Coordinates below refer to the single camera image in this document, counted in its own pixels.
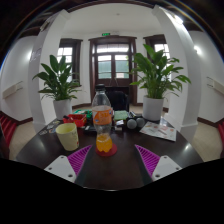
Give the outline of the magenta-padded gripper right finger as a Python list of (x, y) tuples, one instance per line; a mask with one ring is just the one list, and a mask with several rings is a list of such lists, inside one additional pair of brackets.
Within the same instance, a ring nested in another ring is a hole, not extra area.
[(154, 182), (181, 170), (181, 167), (167, 155), (158, 156), (140, 145), (135, 145), (135, 148), (138, 151), (140, 174), (144, 180)]

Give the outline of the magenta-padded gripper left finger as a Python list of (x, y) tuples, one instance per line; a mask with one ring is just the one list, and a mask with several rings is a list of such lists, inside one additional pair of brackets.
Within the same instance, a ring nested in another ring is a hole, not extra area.
[(60, 155), (45, 168), (45, 171), (74, 183), (91, 148), (92, 146), (88, 145), (69, 156)]

